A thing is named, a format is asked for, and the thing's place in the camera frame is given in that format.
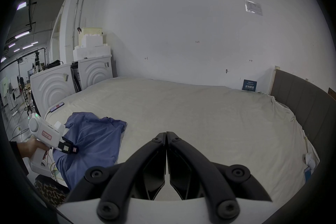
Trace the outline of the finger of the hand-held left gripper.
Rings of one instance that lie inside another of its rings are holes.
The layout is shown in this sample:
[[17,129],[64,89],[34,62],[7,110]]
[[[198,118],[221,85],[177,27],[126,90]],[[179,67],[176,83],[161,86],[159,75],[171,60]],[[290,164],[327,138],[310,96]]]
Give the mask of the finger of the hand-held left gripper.
[[62,152],[65,154],[78,154],[79,148],[78,146],[71,144],[71,143],[63,143]]

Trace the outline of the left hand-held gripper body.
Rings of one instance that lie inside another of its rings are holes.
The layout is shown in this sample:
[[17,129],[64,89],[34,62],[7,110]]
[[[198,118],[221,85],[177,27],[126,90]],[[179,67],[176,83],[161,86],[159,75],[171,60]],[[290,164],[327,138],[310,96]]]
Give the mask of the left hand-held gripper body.
[[[61,122],[57,121],[54,125],[50,125],[38,114],[32,113],[28,116],[28,126],[31,134],[46,146],[62,152],[63,143],[71,143],[64,137],[68,129]],[[43,159],[44,151],[37,149],[29,158],[29,165],[33,172],[37,174],[51,174],[47,162]]]

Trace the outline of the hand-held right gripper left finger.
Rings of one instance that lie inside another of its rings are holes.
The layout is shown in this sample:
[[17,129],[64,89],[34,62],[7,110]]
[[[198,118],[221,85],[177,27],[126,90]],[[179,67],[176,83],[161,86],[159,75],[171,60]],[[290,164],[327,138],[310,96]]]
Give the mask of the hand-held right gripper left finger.
[[99,198],[91,207],[102,221],[126,221],[131,198],[153,201],[165,185],[166,136],[159,133],[124,163],[89,168],[65,204]]

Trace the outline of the person's left hand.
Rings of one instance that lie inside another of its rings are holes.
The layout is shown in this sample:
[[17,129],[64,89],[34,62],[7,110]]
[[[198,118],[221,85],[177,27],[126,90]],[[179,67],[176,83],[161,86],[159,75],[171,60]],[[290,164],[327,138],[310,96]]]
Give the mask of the person's left hand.
[[33,136],[31,136],[26,142],[17,143],[17,147],[22,158],[31,158],[37,149],[42,149],[44,151],[43,159],[45,159],[45,156],[48,154],[50,149],[50,147],[46,146]]

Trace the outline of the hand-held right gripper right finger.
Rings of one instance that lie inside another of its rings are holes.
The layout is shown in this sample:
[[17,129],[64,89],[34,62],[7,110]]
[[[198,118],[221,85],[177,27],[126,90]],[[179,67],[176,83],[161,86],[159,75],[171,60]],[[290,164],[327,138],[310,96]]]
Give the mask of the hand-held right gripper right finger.
[[210,220],[235,220],[237,198],[272,202],[247,167],[213,163],[173,132],[166,132],[166,152],[170,185],[182,200],[204,197]]

